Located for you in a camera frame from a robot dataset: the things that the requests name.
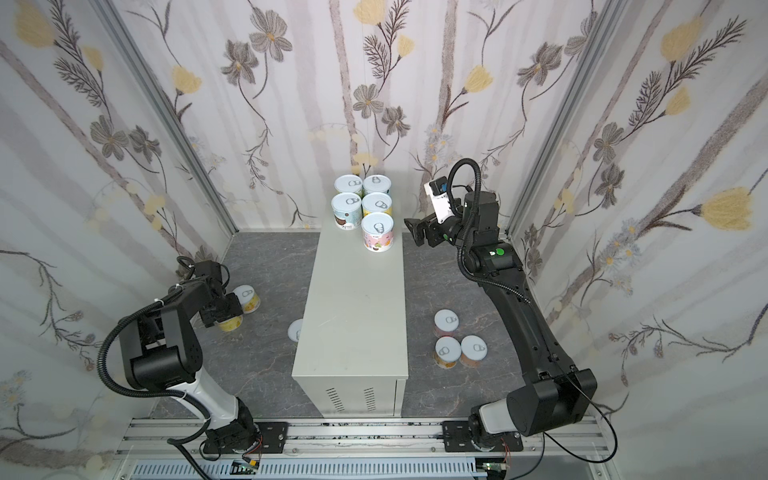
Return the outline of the red label can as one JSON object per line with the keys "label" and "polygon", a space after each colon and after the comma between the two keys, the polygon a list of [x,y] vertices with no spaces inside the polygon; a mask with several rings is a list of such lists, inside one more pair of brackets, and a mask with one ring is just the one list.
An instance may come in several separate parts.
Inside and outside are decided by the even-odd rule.
{"label": "red label can", "polygon": [[465,336],[460,345],[460,362],[469,368],[477,368],[488,355],[487,343],[477,335]]}

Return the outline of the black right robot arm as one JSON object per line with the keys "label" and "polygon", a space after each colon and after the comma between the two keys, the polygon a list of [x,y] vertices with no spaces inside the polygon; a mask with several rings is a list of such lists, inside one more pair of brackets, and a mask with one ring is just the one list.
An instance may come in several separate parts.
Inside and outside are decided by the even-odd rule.
{"label": "black right robot arm", "polygon": [[576,366],[531,298],[520,256],[500,238],[499,203],[483,190],[479,164],[463,158],[425,190],[433,213],[407,218],[405,226],[418,246],[455,247],[462,276],[479,285],[496,308],[524,381],[502,399],[473,408],[463,429],[445,427],[445,446],[490,452],[507,450],[515,435],[552,441],[553,430],[580,422],[596,405],[595,375]]}

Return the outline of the yellow label can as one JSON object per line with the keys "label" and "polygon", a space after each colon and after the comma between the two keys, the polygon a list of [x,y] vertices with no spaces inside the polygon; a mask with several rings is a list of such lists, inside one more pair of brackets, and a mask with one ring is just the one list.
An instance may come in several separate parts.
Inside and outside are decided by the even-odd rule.
{"label": "yellow label can", "polygon": [[223,332],[232,332],[238,329],[243,322],[243,316],[238,315],[217,323],[218,328]]}
{"label": "yellow label can", "polygon": [[368,193],[362,198],[363,216],[368,216],[372,213],[392,215],[392,205],[392,198],[387,193]]}

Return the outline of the green label can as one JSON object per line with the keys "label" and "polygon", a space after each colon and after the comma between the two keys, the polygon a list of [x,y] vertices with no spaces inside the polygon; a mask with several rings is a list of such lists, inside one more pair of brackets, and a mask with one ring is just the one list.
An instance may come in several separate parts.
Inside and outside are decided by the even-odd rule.
{"label": "green label can", "polygon": [[363,196],[363,180],[354,174],[345,174],[339,176],[334,181],[334,188],[337,193],[353,193],[359,197]]}

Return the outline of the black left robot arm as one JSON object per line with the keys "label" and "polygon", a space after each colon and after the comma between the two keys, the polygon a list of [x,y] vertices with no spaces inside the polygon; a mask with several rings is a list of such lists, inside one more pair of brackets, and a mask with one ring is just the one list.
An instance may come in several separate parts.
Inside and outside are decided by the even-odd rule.
{"label": "black left robot arm", "polygon": [[183,278],[165,296],[120,319],[97,354],[96,371],[112,392],[130,398],[172,398],[203,422],[198,433],[169,443],[181,448],[204,436],[204,453],[245,453],[262,442],[244,402],[205,371],[192,320],[206,327],[238,319],[243,310],[227,290],[229,270],[215,260],[179,256]]}

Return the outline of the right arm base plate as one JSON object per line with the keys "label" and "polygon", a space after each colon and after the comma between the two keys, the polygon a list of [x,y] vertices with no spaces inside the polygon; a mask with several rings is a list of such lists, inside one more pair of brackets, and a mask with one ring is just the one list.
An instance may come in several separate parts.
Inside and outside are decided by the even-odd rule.
{"label": "right arm base plate", "polygon": [[445,420],[441,423],[444,450],[447,453],[514,453],[524,450],[518,432],[491,434],[485,439],[473,436],[472,425],[467,420]]}

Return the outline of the teal brown label can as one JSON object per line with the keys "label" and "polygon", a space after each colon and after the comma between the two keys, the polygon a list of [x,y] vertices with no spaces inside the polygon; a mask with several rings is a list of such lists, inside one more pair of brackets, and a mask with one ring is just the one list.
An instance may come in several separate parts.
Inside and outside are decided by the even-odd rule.
{"label": "teal brown label can", "polygon": [[392,181],[389,177],[380,174],[367,176],[363,181],[363,191],[365,195],[373,193],[389,194],[392,188]]}

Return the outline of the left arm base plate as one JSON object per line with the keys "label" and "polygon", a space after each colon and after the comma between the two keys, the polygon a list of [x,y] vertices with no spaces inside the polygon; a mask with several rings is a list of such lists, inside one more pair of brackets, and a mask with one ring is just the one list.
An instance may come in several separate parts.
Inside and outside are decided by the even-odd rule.
{"label": "left arm base plate", "polygon": [[219,455],[281,454],[287,436],[287,422],[261,422],[244,425],[237,421],[206,432],[201,453]]}

